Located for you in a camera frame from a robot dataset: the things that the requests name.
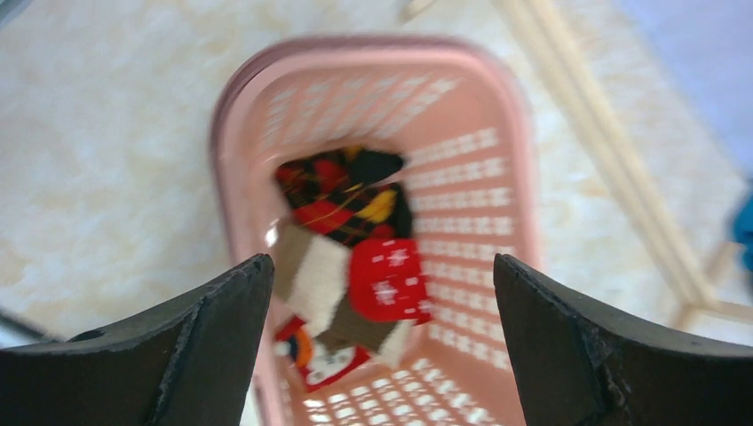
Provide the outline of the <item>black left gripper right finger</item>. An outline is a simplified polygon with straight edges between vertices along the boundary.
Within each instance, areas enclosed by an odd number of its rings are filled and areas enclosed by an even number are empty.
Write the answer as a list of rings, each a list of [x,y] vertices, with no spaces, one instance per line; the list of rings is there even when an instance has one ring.
[[[750,347],[641,319],[510,255],[494,286],[527,424],[751,424]]]

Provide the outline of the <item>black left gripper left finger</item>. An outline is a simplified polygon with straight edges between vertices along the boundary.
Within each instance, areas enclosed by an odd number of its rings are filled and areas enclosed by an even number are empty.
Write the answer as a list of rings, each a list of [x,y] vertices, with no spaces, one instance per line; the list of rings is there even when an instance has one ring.
[[[129,318],[2,350],[2,424],[238,424],[273,276],[256,255]]]

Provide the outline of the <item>red snowflake sock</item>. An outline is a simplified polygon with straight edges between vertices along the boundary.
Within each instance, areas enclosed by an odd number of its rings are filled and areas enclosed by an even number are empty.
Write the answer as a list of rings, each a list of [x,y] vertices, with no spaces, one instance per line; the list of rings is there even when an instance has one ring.
[[[367,239],[351,253],[347,295],[352,308],[367,320],[432,319],[432,300],[417,242],[410,238]]]

